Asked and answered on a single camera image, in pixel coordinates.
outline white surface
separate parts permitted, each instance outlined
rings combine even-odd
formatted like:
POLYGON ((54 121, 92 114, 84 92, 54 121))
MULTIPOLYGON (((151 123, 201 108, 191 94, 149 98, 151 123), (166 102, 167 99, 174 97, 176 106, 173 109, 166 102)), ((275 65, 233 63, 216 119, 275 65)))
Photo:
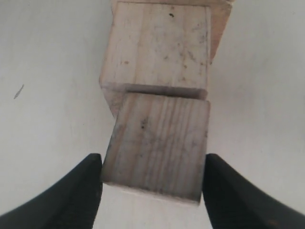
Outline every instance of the white surface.
MULTIPOLYGON (((208 152, 305 213, 303 0, 237 0, 211 69, 208 152)), ((98 77, 108 0, 0 0, 0 214, 88 153, 114 120, 98 77), (19 96, 16 92, 24 84, 19 96)), ((210 228, 199 208, 104 187, 95 228, 210 228)))

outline wood grain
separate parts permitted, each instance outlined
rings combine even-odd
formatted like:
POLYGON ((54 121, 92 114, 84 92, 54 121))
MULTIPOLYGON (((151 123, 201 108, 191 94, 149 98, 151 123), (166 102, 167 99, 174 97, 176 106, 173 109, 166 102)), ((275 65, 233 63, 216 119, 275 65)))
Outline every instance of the wood grain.
POLYGON ((208 101, 128 93, 103 182, 199 203, 209 111, 208 101))
POLYGON ((210 19, 207 7, 119 2, 100 77, 110 109, 122 92, 205 99, 210 19))
MULTIPOLYGON (((231 14, 232 3, 235 0, 124 0, 124 2, 137 3, 159 3, 159 4, 175 4, 190 6, 208 6, 211 8, 212 28, 211 28, 211 56, 212 62, 225 26, 231 14)), ((116 5, 120 0, 111 0, 112 12, 116 12, 116 5)))

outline wood cube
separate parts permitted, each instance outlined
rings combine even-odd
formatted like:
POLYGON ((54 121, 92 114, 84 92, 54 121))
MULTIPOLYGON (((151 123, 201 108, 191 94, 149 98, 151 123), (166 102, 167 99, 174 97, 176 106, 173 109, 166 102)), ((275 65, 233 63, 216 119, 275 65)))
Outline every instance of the wood cube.
POLYGON ((103 182, 200 203, 209 111, 208 101, 127 93, 103 182))
POLYGON ((210 8, 118 2, 100 85, 116 117, 126 92, 206 98, 210 8))

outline wooden block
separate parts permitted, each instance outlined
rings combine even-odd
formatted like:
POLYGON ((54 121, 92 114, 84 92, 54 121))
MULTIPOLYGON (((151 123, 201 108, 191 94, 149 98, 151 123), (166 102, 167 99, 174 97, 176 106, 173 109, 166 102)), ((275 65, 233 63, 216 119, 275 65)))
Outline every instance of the wooden block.
POLYGON ((127 93, 103 182, 199 203, 209 111, 208 101, 127 93))
POLYGON ((118 2, 100 78, 110 109, 125 92, 204 100, 209 53, 209 8, 118 2))
MULTIPOLYGON (((120 0, 111 0, 112 12, 116 12, 116 5, 120 0)), ((211 56, 212 62, 223 35, 225 26, 231 14, 232 3, 235 0, 124 0, 124 2, 159 3, 191 6, 208 6, 211 8, 211 56)))

